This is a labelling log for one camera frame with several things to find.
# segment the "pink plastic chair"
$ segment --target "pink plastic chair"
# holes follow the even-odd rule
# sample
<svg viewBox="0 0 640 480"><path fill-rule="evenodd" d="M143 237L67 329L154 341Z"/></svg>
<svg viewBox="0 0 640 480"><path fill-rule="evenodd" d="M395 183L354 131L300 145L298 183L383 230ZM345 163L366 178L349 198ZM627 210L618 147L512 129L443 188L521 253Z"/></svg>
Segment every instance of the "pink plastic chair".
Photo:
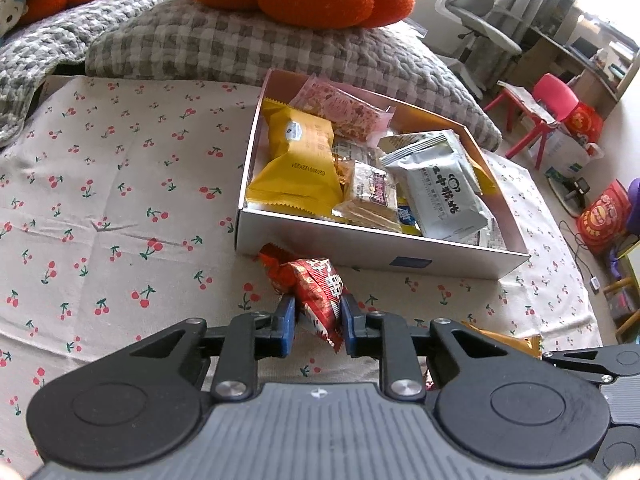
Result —
<svg viewBox="0 0 640 480"><path fill-rule="evenodd" d="M540 78L540 81L533 87L532 97L545 105L546 110L554 117L559 123L563 122L578 105L578 98L574 92L556 76L552 74L545 74ZM548 134L553 130L551 126L545 123L540 117L530 113L522 104L512 96L507 88L504 88L500 95L491 101L484 107L484 111L488 112L497 105L503 99L508 99L509 109L507 111L507 132L511 133L513 127L513 109L517 106L523 113L531 118L535 126L522 140L520 140L515 146L513 146L507 153L507 158L512 158L523 148L526 148L528 144L535 142L535 140L542 136L540 140L540 149L538 150L538 156L536 157L536 169L540 169L540 163L542 162L542 154L545 151L546 138Z"/></svg>

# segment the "red candy wrapper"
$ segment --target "red candy wrapper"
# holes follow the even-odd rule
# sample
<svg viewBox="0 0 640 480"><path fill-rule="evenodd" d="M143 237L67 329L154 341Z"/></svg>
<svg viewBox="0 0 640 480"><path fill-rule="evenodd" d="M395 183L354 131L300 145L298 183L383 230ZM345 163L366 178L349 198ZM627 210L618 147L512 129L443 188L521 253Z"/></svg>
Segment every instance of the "red candy wrapper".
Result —
<svg viewBox="0 0 640 480"><path fill-rule="evenodd" d="M342 280L331 262L326 258L292 260L291 254L272 244L264 246L258 257L274 288L281 294L295 295L298 321L304 320L303 325L310 332L315 332L337 352L342 345Z"/></svg>

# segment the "gray plaid quilt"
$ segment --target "gray plaid quilt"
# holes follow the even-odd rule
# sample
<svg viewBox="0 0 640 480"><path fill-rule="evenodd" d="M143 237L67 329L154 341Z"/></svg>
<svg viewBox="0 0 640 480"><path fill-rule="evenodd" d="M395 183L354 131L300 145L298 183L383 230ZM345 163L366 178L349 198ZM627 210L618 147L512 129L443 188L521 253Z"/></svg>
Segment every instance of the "gray plaid quilt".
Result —
<svg viewBox="0 0 640 480"><path fill-rule="evenodd" d="M59 64L78 64L107 30L163 0L95 0L33 23L0 48L0 146L22 130L34 92Z"/></svg>
<svg viewBox="0 0 640 480"><path fill-rule="evenodd" d="M395 97L465 124L483 148L500 144L500 131L406 23L312 31L167 0L102 35L85 60L91 76L256 86L270 68L322 73Z"/></svg>

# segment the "open box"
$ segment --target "open box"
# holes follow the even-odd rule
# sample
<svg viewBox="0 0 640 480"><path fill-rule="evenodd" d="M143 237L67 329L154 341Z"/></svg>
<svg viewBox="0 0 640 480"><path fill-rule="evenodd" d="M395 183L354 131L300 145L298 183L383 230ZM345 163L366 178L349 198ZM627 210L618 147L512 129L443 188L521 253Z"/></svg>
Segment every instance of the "open box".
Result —
<svg viewBox="0 0 640 480"><path fill-rule="evenodd" d="M325 256L336 265L491 280L527 261L524 240L499 188L497 193L482 198L498 221L507 251L281 214L247 203L247 185L269 160L266 122L260 116L262 101L271 98L288 103L306 80L306 75L271 70L264 81L244 161L236 251L254 255L271 242L302 257ZM404 133L454 130L473 160L493 176L474 138L462 124L374 92L347 84L335 85L378 108L395 107L391 127L396 130Z"/></svg>

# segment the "gray gripper base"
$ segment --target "gray gripper base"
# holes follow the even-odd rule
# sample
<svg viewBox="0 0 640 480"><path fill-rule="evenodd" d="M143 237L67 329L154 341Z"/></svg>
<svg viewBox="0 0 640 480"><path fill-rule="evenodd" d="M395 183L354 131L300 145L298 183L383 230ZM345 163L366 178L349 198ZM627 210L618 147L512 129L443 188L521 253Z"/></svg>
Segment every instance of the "gray gripper base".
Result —
<svg viewBox="0 0 640 480"><path fill-rule="evenodd" d="M600 392L609 403L614 424L640 426L640 375L620 376L610 384L602 384Z"/></svg>
<svg viewBox="0 0 640 480"><path fill-rule="evenodd" d="M171 455L119 472L48 463L35 480L597 480L587 464L555 472L485 465L441 436L420 406L375 385L265 384L255 399L213 410Z"/></svg>

